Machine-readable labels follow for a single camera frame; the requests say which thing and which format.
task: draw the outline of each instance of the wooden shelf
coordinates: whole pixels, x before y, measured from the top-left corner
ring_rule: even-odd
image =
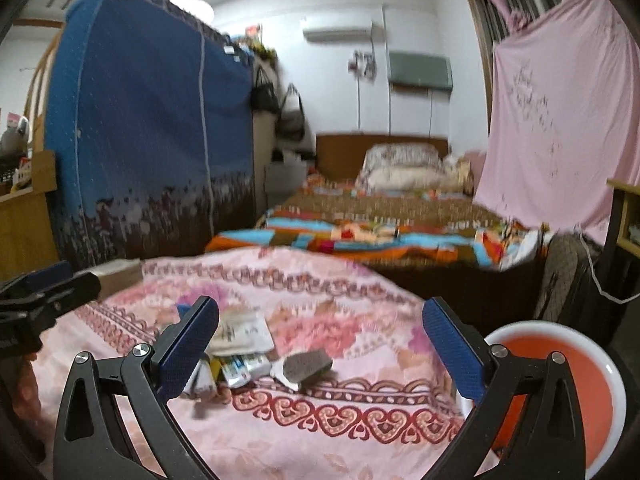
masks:
[[[618,247],[623,248],[625,251],[629,251],[636,258],[640,258],[640,245],[633,243],[628,238],[619,238],[617,244]]]
[[[633,254],[636,258],[640,258],[640,245],[629,238],[629,226],[640,224],[640,186],[632,186],[612,179],[607,180],[607,184],[624,193],[616,245]]]
[[[58,261],[46,199],[55,189],[54,153],[36,152],[31,187],[0,197],[0,282]]]

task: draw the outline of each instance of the electrical cord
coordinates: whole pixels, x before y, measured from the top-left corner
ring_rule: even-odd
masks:
[[[595,271],[595,269],[593,267],[593,260],[591,259],[591,251],[589,250],[587,242],[584,241],[584,237],[582,236],[582,232],[578,232],[578,236],[580,237],[580,242],[582,243],[582,246],[584,247],[584,250],[587,251],[587,260],[589,261],[589,268],[591,270],[591,277],[593,278],[593,283],[596,284],[596,288],[598,289],[598,293],[603,298],[607,298],[609,301],[613,301],[613,303],[618,304],[618,305],[623,305],[623,304],[629,303],[630,301],[636,300],[637,298],[640,298],[640,292],[639,292],[638,294],[632,296],[631,298],[626,298],[626,300],[619,300],[618,298],[614,298],[608,292],[605,292],[604,290],[602,290],[602,287],[600,286],[600,282],[596,278],[596,271]]]
[[[360,113],[360,74],[356,74],[356,88],[358,91],[358,131],[361,130],[361,113]]]
[[[202,137],[204,140],[204,163],[207,168],[207,188],[209,189],[209,227],[211,235],[215,231],[213,223],[213,209],[216,206],[216,197],[213,193],[213,184],[211,182],[211,166],[209,165],[209,139],[207,138],[207,120],[204,113],[204,64],[205,64],[206,41],[204,33],[200,32],[200,72],[198,73],[198,91],[200,93],[200,118],[202,120]]]
[[[98,5],[94,11],[94,15],[92,16],[92,20],[95,20],[95,17],[98,15],[98,12],[102,9],[102,4]],[[87,44],[83,47],[82,50],[82,57],[84,58],[85,54],[86,54],[86,49],[87,49]],[[81,83],[82,83],[82,74],[84,73],[84,63],[82,63],[82,65],[80,66],[80,70],[78,72],[78,81],[77,81],[77,85],[78,85],[78,95],[80,94],[80,87],[81,87]],[[80,184],[80,159],[79,159],[79,155],[78,155],[78,139],[80,138],[82,132],[80,130],[80,128],[78,128],[78,120],[79,120],[79,116],[80,116],[80,99],[76,99],[76,118],[74,120],[74,156],[76,158],[76,183],[78,184],[78,198],[80,200],[80,221],[82,222],[82,226],[84,227],[84,236],[83,241],[86,245],[86,252],[87,252],[87,256],[89,256],[89,258],[91,258],[91,262],[93,264],[93,266],[95,267],[96,265],[96,261],[95,261],[95,254],[94,254],[94,248],[91,245],[91,240],[89,240],[89,229],[87,227],[86,224],[86,216],[84,214],[84,203],[82,202],[82,187]]]
[[[376,62],[376,47],[373,44],[373,31],[371,31],[370,40],[371,40],[371,57],[373,58],[373,63],[375,63]]]
[[[429,136],[431,137],[431,119],[433,119],[433,90],[429,91],[431,95],[431,110],[429,111]]]
[[[388,103],[388,111],[387,111],[387,117],[388,117],[388,121],[389,121],[389,126],[388,126],[388,134],[391,135],[391,85],[389,84],[388,78],[389,78],[389,43],[386,39],[386,12],[385,12],[385,8],[386,5],[382,4],[380,6],[380,9],[382,10],[382,29],[384,30],[385,33],[385,55],[386,55],[386,78],[387,78],[387,82],[386,82],[386,92],[387,92],[387,103]]]

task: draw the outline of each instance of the pink floral bedspread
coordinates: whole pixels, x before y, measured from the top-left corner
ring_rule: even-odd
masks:
[[[419,479],[463,419],[420,325],[422,301],[359,264],[289,248],[247,248],[145,262],[144,281],[81,307],[44,334],[34,363],[49,443],[74,355],[125,354],[178,321],[201,294],[261,310],[278,354],[325,348],[334,368],[302,394],[270,378],[216,402],[174,399],[184,433],[223,480]],[[143,463],[161,472],[128,402]],[[50,477],[50,459],[43,466]]]

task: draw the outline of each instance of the orange bowl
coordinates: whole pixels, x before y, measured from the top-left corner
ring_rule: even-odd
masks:
[[[506,346],[522,357],[545,359],[551,352],[565,355],[580,402],[586,444],[586,476],[590,479],[609,459],[626,416],[626,394],[620,373],[606,352],[583,334],[546,321],[521,321],[489,334],[488,344]],[[462,399],[463,413],[471,401]],[[494,441],[494,449],[507,446],[520,417],[524,396],[515,397]]]

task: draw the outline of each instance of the black handbag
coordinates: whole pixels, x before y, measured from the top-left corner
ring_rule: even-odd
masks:
[[[298,96],[298,109],[285,110],[287,99],[293,95]],[[280,105],[280,112],[276,122],[276,137],[283,140],[292,140],[293,142],[300,142],[305,137],[305,111],[302,107],[300,94],[292,84],[287,88],[287,93]]]
[[[275,87],[261,66],[255,73],[255,85],[251,90],[251,109],[272,114],[280,113]]]
[[[592,261],[601,249],[588,242]],[[578,328],[584,304],[591,293],[591,268],[580,238],[556,234],[549,242],[540,296],[534,318]]]

